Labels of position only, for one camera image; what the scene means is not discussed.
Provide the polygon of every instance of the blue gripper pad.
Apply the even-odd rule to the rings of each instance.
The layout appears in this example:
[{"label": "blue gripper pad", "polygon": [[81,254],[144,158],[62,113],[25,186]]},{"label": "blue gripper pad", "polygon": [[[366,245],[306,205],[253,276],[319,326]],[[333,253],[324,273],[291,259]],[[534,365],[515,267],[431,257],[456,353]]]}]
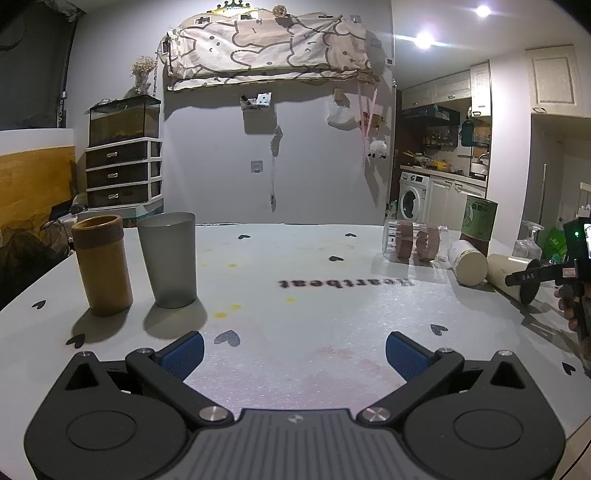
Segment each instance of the blue gripper pad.
[{"label": "blue gripper pad", "polygon": [[184,380],[203,361],[205,345],[201,333],[193,330],[155,354],[155,360],[167,372]]},{"label": "blue gripper pad", "polygon": [[386,340],[386,359],[407,382],[431,366],[433,353],[400,332]]}]

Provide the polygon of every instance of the fish tank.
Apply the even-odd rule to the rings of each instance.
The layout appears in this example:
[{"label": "fish tank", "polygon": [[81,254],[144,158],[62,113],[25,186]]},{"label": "fish tank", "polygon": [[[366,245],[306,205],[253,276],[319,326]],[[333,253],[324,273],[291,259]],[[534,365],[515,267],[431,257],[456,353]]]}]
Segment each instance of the fish tank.
[{"label": "fish tank", "polygon": [[150,95],[138,95],[92,107],[88,146],[158,138],[160,103]]}]

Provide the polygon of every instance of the kitchen counter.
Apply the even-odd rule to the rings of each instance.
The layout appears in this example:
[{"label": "kitchen counter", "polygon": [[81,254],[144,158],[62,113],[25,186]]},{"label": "kitchen counter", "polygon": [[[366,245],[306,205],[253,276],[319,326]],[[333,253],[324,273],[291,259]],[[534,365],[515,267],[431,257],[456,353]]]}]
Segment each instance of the kitchen counter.
[{"label": "kitchen counter", "polygon": [[421,168],[421,167],[411,167],[409,165],[403,165],[400,168],[405,171],[412,171],[415,173],[421,173],[423,175],[436,176],[436,177],[442,177],[444,179],[462,181],[464,183],[469,183],[471,185],[477,185],[479,187],[486,188],[486,181],[484,181],[484,180],[477,180],[477,179],[473,179],[470,177],[464,177],[462,175],[456,175],[454,173],[448,173],[445,171],[437,171],[437,170],[428,170],[426,168]]}]

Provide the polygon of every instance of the white cabinet door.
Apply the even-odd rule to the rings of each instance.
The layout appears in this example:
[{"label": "white cabinet door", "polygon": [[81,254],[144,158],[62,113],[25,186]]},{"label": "white cabinet door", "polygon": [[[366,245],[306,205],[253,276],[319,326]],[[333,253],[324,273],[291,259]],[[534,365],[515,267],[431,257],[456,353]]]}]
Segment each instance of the white cabinet door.
[{"label": "white cabinet door", "polygon": [[470,98],[470,72],[455,73],[447,77],[433,80],[433,103]]},{"label": "white cabinet door", "polygon": [[452,185],[453,182],[450,180],[441,177],[431,177],[431,199],[429,200],[427,223],[447,225],[447,202]]},{"label": "white cabinet door", "polygon": [[447,228],[450,230],[461,230],[468,195],[484,198],[486,189],[461,181],[453,182],[447,201]]},{"label": "white cabinet door", "polygon": [[488,62],[470,68],[472,115],[491,115],[491,70]]},{"label": "white cabinet door", "polygon": [[581,80],[573,46],[527,50],[534,113],[583,116]]},{"label": "white cabinet door", "polygon": [[414,108],[417,106],[431,105],[433,96],[431,87],[428,83],[407,88],[402,91],[402,110]]}]

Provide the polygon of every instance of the metal screw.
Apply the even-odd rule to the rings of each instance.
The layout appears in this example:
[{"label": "metal screw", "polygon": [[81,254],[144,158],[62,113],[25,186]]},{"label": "metal screw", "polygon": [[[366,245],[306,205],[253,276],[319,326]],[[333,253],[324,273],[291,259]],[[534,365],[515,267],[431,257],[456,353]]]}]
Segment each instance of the metal screw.
[{"label": "metal screw", "polygon": [[391,413],[383,407],[368,407],[361,416],[370,423],[380,423],[388,420]]},{"label": "metal screw", "polygon": [[220,407],[219,405],[213,405],[211,407],[205,407],[199,410],[199,417],[205,421],[221,421],[225,420],[230,412],[228,412],[224,407]]}]

